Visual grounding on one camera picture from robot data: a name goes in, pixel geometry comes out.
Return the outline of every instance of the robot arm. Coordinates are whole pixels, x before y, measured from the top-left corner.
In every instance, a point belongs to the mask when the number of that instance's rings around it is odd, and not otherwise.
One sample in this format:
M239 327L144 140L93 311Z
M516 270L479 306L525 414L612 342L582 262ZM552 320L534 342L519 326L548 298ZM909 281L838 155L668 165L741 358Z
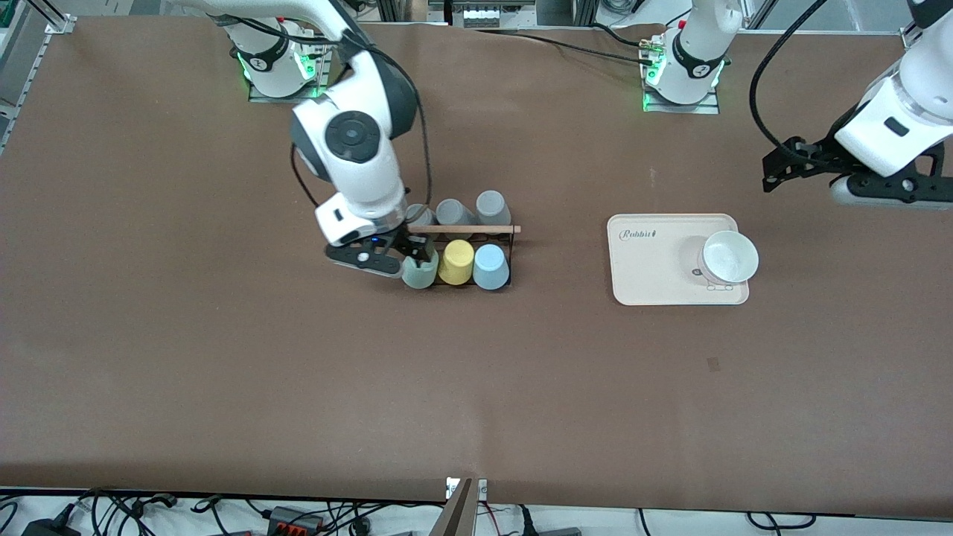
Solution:
M943 141L953 135L953 0L908 0L926 25L920 39L877 78L828 136L808 145L793 137L763 160L764 191L785 180L837 173L842 204L942 209L953 203L943 176ZM916 160L929 158L928 173Z
M334 262L389 277L399 277L401 270L400 262L387 255L391 250L429 260L426 239L411 235L404 225L404 184L391 143L414 124L416 92L382 53L372 52L374 41L336 0L175 1L213 19L301 19L338 43L354 74L318 99L294 107L291 127L292 141L309 169L337 188L314 211L328 239L326 254ZM237 27L234 31L246 33ZM269 42L260 39L260 47Z
M684 28L662 36L664 60L647 84L676 104L695 104L715 86L744 19L740 0L693 0Z

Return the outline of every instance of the floor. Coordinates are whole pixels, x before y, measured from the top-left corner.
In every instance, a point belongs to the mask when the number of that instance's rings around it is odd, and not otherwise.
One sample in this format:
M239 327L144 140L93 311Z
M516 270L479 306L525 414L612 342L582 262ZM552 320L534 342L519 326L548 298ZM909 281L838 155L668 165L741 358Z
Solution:
M8 534L21 534L27 523L37 519L52 519L67 505L69 497L29 497L14 500L18 503L17 511L12 518ZM210 511L193 513L190 508L195 505L196 499L182 499L172 509L161 505L151 505L146 510L143 522L158 536L174 534L176 536L213 536L222 534L222 530L215 524ZM76 508L70 519L70 527L80 531L83 536L94 534L89 513L90 500ZM108 509L108 501L104 498L97 505L97 519L104 519ZM252 504L259 510L276 506L289 506L301 512L326 509L324 502L279 502L253 501ZM332 503L336 509L338 503ZM512 532L522 534L523 518L515 505L491 505L498 530L494 527L494 520L486 515L484 507L477 509L476 530L474 536L507 535ZM548 530L576 527L583 536L646 536L640 526L637 510L628 508L571 508L559 506L528 506L534 526L540 533ZM265 534L267 522L261 518L244 501L222 501L216 507L222 525L231 534ZM4 510L10 515L10 508ZM371 536L394 536L401 533L413 532L415 536L429 534L440 514L436 506L425 505L420 507L389 506L377 513L368 516L371 521ZM4 513L0 513L0 520L6 520ZM704 536L770 536L770 532L752 526L744 513L738 512L700 512L676 510L644 510L645 523L650 536L674 535L704 535ZM322 514L325 523L329 521L328 514ZM807 521L806 516L778 515L776 520L780 525L798 525ZM767 524L767 518L761 514L755 515L755 520ZM127 536L137 534L133 523L128 523L122 534L115 531L118 521L112 525L113 532ZM100 522L100 529L105 529L105 523ZM801 530L785 530L784 534L798 536L949 536L953 535L953 523L936 521L902 521L867 519L852 517L819 517L817 522L809 528Z

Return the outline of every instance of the cup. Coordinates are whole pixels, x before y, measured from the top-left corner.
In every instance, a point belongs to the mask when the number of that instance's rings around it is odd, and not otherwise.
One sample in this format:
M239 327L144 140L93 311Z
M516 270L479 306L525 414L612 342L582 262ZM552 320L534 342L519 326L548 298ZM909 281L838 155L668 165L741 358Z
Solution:
M510 208L503 194L487 190L476 198L476 220L480 225L509 225Z
M462 285L474 272L474 247L466 240L447 244L440 257L436 274L447 284Z
M436 206L436 221L440 225L477 225L477 217L463 203L456 199L444 199ZM447 234L451 240L465 240L469 233Z
M413 227L415 225L434 225L436 223L436 217L434 216L434 211L430 210L429 207L425 207L420 203L414 203L413 205L407 207L407 217L416 216L420 213L414 221L410 219L407 220L407 226Z
M434 284L436 279L436 267L440 262L440 254L436 250L431 251L430 260L421 262L419 265L413 258L404 258L404 272L400 278L407 283L407 286L424 289Z
M496 244L484 244L474 257L474 282L482 289L496 290L510 279L506 254Z
M758 249L737 231L718 231L705 240L699 252L699 270L719 285L744 283L758 271Z

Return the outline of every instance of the circular button on robot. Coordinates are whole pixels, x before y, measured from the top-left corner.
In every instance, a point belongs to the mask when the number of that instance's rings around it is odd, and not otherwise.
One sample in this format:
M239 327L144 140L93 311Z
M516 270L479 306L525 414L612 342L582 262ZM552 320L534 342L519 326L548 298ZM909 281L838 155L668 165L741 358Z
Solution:
M328 123L324 140L334 156L362 164L377 155L380 128L364 112L342 112Z

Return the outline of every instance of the white tray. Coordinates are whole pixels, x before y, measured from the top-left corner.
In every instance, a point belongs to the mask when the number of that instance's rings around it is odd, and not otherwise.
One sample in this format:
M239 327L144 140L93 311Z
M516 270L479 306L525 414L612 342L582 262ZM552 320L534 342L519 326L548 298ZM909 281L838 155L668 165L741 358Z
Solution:
M619 214L609 218L612 291L623 305L741 305L748 283L717 285L698 271L705 240L738 231L725 214Z

